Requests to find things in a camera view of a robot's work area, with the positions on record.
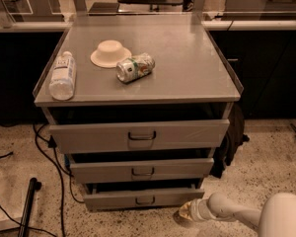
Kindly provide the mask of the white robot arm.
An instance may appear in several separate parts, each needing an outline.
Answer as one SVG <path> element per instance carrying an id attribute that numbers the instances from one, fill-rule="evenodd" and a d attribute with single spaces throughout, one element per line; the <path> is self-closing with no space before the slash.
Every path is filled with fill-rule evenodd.
<path id="1" fill-rule="evenodd" d="M 179 215 L 193 222 L 238 220 L 256 231 L 259 237 L 296 237 L 296 195 L 290 193 L 271 196 L 262 210 L 214 193 L 209 198 L 186 202 L 179 209 Z"/>

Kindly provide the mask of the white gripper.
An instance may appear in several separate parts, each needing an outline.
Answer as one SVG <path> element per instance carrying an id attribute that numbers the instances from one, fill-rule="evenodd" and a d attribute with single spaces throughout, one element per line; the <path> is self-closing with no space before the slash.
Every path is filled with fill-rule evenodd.
<path id="1" fill-rule="evenodd" d="M 193 220 L 195 222 L 202 222 L 211 220 L 213 215 L 207 206 L 206 199 L 194 199 L 192 202 L 188 201 L 179 209 L 180 217 Z"/>

